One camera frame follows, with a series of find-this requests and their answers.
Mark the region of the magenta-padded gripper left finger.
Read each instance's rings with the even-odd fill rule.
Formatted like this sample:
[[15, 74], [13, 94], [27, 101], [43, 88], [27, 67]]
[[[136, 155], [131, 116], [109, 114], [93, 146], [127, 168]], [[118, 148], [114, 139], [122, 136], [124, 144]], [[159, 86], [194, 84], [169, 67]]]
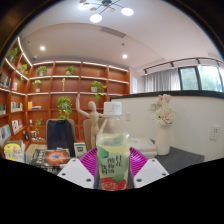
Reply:
[[58, 176], [81, 187], [96, 189], [98, 187], [97, 149], [91, 149], [80, 159], [71, 159]]

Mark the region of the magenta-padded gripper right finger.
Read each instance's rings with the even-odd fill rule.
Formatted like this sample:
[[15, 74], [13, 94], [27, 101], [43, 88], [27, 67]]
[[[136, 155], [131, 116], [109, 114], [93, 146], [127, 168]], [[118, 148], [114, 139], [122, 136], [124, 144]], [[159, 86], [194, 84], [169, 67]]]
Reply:
[[169, 173], [156, 158], [148, 159], [130, 148], [129, 188], [140, 188], [168, 176]]

